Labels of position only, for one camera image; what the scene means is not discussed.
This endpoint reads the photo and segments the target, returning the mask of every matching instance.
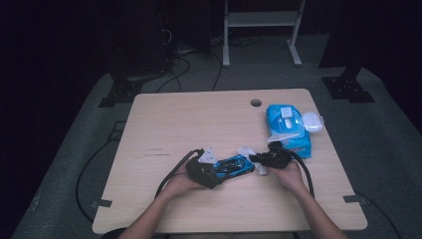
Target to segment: hand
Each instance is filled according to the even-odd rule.
[[[187,170],[186,170],[186,164],[188,161],[189,160],[186,160],[179,167],[179,169],[177,169],[177,171],[174,173],[174,176],[172,176],[170,180],[168,180],[167,184],[165,185],[161,193],[164,193],[170,197],[176,197],[192,189],[204,187],[201,184],[192,181],[188,177]]]
[[[279,181],[290,191],[306,188],[302,179],[301,169],[295,160],[289,162],[285,169],[268,167],[268,170],[276,174]]]

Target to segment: person's right arm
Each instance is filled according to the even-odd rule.
[[[269,171],[276,174],[280,182],[286,186],[304,211],[305,217],[316,238],[347,238],[347,236],[329,219],[317,201],[304,185],[301,169],[293,160],[285,169],[268,167]]]

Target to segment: forearm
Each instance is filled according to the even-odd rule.
[[[118,239],[150,239],[172,197],[159,194]]]
[[[307,189],[296,190],[294,191],[294,195],[301,205],[316,238],[347,238],[347,236],[326,215]]]

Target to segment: dark background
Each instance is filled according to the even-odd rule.
[[[198,17],[209,31],[193,27],[189,34],[221,34],[223,2],[194,2],[178,3],[211,21]],[[236,9],[242,4],[231,1]],[[270,0],[246,5],[286,7]],[[300,34],[331,32],[321,66],[362,62],[421,130],[421,10],[418,1],[308,1]],[[126,67],[165,70],[162,27],[174,29],[175,38],[190,36],[177,29],[189,12],[166,1],[2,0],[0,11],[0,231],[7,238],[97,80]]]

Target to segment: blue object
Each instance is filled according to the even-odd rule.
[[[217,161],[214,164],[217,178],[227,180],[254,171],[254,164],[241,154]]]
[[[267,124],[271,135],[296,133],[296,136],[280,140],[283,147],[294,151],[300,157],[311,157],[310,133],[305,130],[298,109],[292,105],[270,105],[267,108]]]

